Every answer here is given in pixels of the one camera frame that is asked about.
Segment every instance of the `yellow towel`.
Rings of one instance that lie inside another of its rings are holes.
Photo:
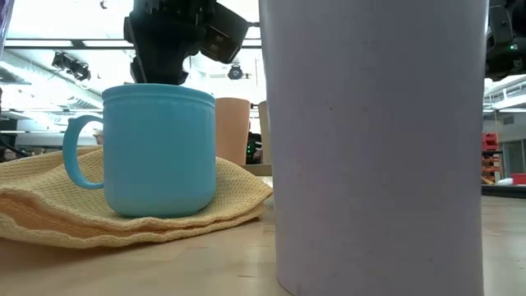
[[[91,181],[103,178],[102,149],[79,149],[79,164]],[[121,247],[167,242],[226,229],[256,218],[272,189],[239,166],[217,159],[214,200],[194,216],[130,219],[113,212],[104,190],[77,187],[62,153],[0,164],[0,237],[58,247]]]

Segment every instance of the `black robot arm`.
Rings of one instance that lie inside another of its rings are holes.
[[[136,56],[136,83],[181,85],[185,58],[201,51],[214,61],[231,63],[242,47],[248,22],[215,0],[134,0],[124,20],[124,39]]]
[[[490,0],[486,78],[526,74],[526,2]]]

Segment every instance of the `wooden table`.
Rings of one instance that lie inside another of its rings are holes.
[[[0,295],[289,295],[275,279],[273,200],[233,229],[164,244],[71,250],[0,239]],[[526,201],[484,197],[486,296],[526,295]]]

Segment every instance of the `mug handle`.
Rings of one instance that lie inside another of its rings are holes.
[[[90,122],[102,123],[102,118],[92,115],[82,115],[78,118],[68,120],[67,130],[62,141],[62,159],[69,178],[78,186],[85,189],[104,188],[104,183],[92,183],[81,172],[78,159],[76,158],[76,145],[82,128]]]

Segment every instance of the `blue mug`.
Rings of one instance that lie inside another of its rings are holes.
[[[182,86],[132,84],[103,92],[104,119],[71,119],[64,166],[86,189],[104,188],[108,205],[131,217],[183,217],[215,195],[215,99]],[[80,171],[76,145],[89,122],[104,124],[104,183]]]

